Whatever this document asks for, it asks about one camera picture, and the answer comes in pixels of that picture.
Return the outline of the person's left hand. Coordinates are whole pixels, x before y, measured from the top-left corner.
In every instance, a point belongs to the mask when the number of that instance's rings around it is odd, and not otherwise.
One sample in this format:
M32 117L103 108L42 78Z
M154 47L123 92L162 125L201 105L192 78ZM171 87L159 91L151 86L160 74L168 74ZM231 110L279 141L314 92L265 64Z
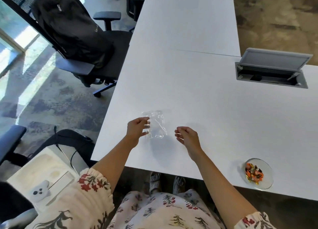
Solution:
M150 129L149 119L149 117L140 117L128 123L126 137L133 148L136 147L139 142L140 132Z

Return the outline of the person's left grey shoe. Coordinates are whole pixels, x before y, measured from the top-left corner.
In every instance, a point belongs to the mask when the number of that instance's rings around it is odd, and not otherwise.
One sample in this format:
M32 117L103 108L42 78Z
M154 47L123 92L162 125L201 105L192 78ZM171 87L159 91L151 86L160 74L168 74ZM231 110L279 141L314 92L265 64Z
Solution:
M161 189L161 173L151 172L149 179L149 193L150 195L162 192Z

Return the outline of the clear glass bowl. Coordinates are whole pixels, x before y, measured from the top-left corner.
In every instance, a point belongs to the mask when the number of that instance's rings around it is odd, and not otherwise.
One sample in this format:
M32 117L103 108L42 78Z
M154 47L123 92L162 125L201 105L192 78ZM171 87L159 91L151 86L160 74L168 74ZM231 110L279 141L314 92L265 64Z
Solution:
M249 182L247 179L246 179L246 176L245 176L245 165L246 163L252 163L254 165L257 165L263 172L264 174L264 178L263 178L263 181L259 183L259 185L256 185L255 183L253 182ZM251 158L251 159L248 159L243 165L242 165L242 172L243 172L243 179L245 180L245 182L253 187L254 189L257 189L257 190L260 190L260 191L267 191L269 190L273 183L274 183L274 180L273 180L273 171L272 171L272 168L269 166L268 163L266 163L265 161L263 161L262 159L259 159L259 158Z

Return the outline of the person's grey shoe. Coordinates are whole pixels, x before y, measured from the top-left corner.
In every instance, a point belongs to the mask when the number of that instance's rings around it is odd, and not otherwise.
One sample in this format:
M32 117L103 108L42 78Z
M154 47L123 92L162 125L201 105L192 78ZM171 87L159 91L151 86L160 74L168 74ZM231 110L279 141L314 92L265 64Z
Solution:
M162 192L161 189L161 173L151 172L149 179L149 193L150 195Z
M173 182L173 195L178 195L180 193L184 193L186 190L186 180L184 177L175 176Z

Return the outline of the person's right grey shoe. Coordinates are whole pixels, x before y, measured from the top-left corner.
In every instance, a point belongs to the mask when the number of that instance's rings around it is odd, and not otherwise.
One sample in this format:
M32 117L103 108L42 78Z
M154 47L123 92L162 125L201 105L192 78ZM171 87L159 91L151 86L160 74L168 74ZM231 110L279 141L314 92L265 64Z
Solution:
M186 180L184 177L175 176L173 182L173 195L178 195L180 193L184 193L186 190Z

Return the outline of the pile of wrapped candies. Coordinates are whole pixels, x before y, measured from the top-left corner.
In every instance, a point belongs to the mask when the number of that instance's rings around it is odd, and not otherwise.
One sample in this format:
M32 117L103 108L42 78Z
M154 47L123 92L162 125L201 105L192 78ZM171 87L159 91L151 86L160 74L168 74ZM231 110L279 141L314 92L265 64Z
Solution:
M263 181L264 174L262 170L252 163L246 163L245 165L245 176L249 182L253 182L256 185L259 185Z

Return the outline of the black mesh office chair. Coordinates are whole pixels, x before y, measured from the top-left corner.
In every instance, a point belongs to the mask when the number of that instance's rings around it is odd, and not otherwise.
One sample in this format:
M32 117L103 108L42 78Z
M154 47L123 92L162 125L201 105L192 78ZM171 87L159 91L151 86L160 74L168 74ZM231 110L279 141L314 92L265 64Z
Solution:
M60 56L56 67L72 73L85 87L105 84L93 93L116 86L132 33L112 30L120 12L91 17L80 0L2 0L42 35Z

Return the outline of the white slim box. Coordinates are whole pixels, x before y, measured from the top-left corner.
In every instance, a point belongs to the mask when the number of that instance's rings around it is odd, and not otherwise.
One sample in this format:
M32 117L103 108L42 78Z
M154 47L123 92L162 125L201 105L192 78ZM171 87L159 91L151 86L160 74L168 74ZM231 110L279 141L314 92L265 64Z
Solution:
M49 189L49 195L46 197L45 205L51 204L56 197L71 183L74 181L74 176L69 171L66 172L52 187Z

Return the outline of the person's left forearm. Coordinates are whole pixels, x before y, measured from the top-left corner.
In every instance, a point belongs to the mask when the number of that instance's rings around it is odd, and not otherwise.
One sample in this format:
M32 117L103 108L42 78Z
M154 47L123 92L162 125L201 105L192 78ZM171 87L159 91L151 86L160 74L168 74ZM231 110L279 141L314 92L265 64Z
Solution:
M124 136L107 155L93 166L93 169L100 172L110 183L111 193L115 190L130 152L137 146L138 142L138 137Z

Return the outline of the clear plastic bag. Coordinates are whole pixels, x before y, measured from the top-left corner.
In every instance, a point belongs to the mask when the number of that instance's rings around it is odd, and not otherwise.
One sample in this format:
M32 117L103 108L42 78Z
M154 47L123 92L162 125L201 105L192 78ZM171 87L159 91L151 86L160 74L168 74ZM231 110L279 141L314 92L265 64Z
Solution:
M142 112L143 117L149 117L149 128L146 129L147 139L162 139L166 134L164 116L161 110Z

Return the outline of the person's right forearm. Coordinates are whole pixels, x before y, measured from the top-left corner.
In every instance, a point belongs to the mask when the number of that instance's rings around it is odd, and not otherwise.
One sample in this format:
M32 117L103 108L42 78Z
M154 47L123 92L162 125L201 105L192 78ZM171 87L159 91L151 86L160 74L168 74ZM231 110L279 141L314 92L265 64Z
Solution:
M196 163L205 185L227 229L257 210L229 183L201 148L189 153Z

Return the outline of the white floral dress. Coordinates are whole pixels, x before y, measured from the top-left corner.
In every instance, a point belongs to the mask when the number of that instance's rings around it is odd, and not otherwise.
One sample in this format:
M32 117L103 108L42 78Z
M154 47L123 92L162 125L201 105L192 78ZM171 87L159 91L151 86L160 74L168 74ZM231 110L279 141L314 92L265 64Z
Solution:
M209 211L195 190L178 195L159 192L146 195L129 192L106 226L114 210L113 194L107 179L86 168L79 179L67 186L26 229L220 229L225 228ZM234 229L276 229L265 212L241 219Z

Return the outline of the black bag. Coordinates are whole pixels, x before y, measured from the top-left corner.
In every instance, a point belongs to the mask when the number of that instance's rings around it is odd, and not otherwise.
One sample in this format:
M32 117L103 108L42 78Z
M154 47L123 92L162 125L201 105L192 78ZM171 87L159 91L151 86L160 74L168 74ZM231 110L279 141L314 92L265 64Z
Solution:
M97 161L91 160L95 147L93 140L70 129L55 132L54 135L42 143L41 146L29 156L28 160L33 159L46 147L56 144L74 147L89 167L97 163Z

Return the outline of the white flat box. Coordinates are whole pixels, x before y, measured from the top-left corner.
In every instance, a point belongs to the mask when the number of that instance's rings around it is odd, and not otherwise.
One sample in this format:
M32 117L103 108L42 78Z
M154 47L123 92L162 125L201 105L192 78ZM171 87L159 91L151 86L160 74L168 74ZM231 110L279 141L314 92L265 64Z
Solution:
M60 146L60 148L66 149L66 151L61 151L54 145L46 147L12 175L7 182L29 200L29 191L44 180L48 180L49 187L52 187L58 179L69 171L73 174L75 181L79 173L72 167L70 160L75 149L67 146ZM46 199L32 203L32 205L39 213L47 207L45 202Z

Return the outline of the white game controller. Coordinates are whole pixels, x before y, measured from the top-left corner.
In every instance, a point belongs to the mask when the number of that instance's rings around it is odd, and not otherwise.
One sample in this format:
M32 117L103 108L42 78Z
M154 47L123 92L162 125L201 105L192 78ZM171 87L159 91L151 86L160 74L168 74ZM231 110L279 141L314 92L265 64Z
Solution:
M44 180L33 189L29 191L29 200L32 203L38 203L44 200L47 197L51 196L50 192L50 182L48 180Z

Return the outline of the black backpack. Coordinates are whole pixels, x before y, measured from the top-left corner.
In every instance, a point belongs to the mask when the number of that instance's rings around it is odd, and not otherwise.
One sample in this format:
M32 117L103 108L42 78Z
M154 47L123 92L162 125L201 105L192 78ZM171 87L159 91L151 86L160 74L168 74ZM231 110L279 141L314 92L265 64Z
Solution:
M60 46L65 58L105 66L114 45L79 0L34 0L31 12L37 24Z

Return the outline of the person's right hand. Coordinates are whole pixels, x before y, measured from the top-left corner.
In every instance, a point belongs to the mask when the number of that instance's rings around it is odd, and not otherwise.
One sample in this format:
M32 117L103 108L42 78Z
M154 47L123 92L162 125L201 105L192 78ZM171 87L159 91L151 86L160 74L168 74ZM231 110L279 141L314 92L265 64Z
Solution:
M201 148L198 134L193 129L191 129L190 141L187 144L183 144L183 145L186 147L190 158L194 162L197 162L200 159L200 157L204 154Z

